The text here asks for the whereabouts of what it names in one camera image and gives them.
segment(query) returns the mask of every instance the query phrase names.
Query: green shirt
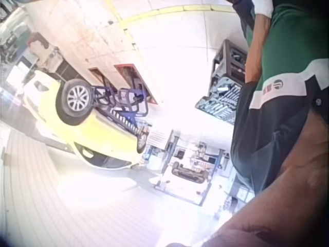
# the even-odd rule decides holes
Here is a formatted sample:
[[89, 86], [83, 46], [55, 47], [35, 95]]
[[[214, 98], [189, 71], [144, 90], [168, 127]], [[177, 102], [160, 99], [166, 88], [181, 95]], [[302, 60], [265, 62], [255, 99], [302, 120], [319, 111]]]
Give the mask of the green shirt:
[[[247, 41], [252, 39], [247, 30]], [[263, 47], [262, 78], [264, 82], [283, 73], [300, 73], [315, 59], [328, 58], [328, 23], [293, 5], [275, 8], [269, 35]]]

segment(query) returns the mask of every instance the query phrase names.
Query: yellow line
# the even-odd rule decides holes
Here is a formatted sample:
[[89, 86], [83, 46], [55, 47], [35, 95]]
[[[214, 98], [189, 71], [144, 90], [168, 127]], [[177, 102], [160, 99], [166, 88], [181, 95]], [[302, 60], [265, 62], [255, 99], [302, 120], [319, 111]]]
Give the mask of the yellow line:
[[160, 14], [178, 13], [178, 12], [183, 12], [183, 11], [215, 11], [215, 12], [235, 13], [235, 10], [231, 6], [225, 6], [225, 5], [210, 5], [210, 4], [182, 5], [182, 6], [175, 6], [175, 7], [151, 10], [148, 12], [144, 12], [141, 14], [137, 14], [137, 15], [125, 18], [122, 21], [127, 25], [131, 22], [145, 19], [145, 18], [148, 18], [151, 16], [157, 16]]

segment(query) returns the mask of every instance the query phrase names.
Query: skin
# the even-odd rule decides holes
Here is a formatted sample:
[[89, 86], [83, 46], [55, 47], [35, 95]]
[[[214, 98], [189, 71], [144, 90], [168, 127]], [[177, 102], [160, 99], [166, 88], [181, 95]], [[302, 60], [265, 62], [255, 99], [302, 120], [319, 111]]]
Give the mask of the skin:
[[[246, 61], [246, 82], [260, 79], [262, 49], [269, 29], [270, 19], [256, 15]], [[226, 222], [216, 235], [246, 231], [246, 226], [251, 226], [273, 232], [280, 246], [294, 246], [308, 232], [315, 219], [321, 216], [327, 205], [327, 195], [328, 126], [311, 110], [278, 178]], [[254, 237], [257, 231], [250, 232]], [[243, 234], [236, 237], [246, 239], [242, 246], [256, 246], [255, 238], [247, 240]]]

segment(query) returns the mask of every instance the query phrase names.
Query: car headlight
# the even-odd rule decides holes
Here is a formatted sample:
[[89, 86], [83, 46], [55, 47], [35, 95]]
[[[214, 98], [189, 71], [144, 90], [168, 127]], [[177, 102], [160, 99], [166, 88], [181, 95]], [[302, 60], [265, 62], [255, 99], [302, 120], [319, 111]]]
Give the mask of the car headlight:
[[38, 89], [38, 91], [40, 92], [45, 92], [48, 91], [49, 88], [47, 88], [45, 85], [43, 85], [41, 82], [39, 81], [35, 81], [34, 82], [34, 86], [36, 87], [36, 89]]

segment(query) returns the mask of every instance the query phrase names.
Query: car lift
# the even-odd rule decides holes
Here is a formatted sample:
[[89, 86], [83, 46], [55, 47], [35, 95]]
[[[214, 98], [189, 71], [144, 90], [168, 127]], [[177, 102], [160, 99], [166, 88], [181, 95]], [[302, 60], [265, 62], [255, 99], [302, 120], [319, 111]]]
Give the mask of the car lift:
[[[92, 90], [94, 107], [102, 115], [136, 136], [141, 134], [142, 130], [138, 129], [136, 118], [145, 117], [149, 112], [144, 85], [142, 85], [142, 89], [122, 88], [116, 93], [111, 86], [92, 86]], [[139, 105], [143, 102], [145, 104], [144, 111], [140, 111]]]

